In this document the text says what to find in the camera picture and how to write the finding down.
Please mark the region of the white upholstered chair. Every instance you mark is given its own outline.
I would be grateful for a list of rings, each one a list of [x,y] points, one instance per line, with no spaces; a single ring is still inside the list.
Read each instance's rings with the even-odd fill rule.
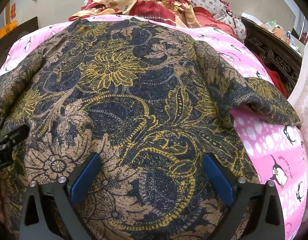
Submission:
[[[288,101],[294,107],[301,120],[300,131],[304,140],[308,163],[308,41],[305,45],[299,77]],[[306,173],[308,188],[308,166]]]

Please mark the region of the dark carved wooden headboard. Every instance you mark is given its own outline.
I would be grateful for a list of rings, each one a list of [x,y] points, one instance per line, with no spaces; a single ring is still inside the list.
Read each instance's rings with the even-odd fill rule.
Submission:
[[[300,74],[302,57],[288,44],[253,21],[243,17],[242,22],[247,30],[244,44],[260,57],[266,67],[277,72],[287,95],[290,95]]]

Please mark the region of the orange box on floor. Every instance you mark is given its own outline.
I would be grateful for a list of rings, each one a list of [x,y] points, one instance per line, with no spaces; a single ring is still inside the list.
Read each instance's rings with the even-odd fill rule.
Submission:
[[[11,32],[13,29],[15,29],[18,26],[18,21],[14,20],[7,25],[5,25],[1,30],[0,30],[0,38]]]

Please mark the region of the red orange floral quilt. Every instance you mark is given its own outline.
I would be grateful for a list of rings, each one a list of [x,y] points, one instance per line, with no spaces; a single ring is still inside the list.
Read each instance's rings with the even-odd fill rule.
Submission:
[[[185,28],[214,27],[236,36],[230,25],[215,20],[211,12],[202,7],[193,7],[188,0],[88,0],[68,20],[99,15],[138,16]]]

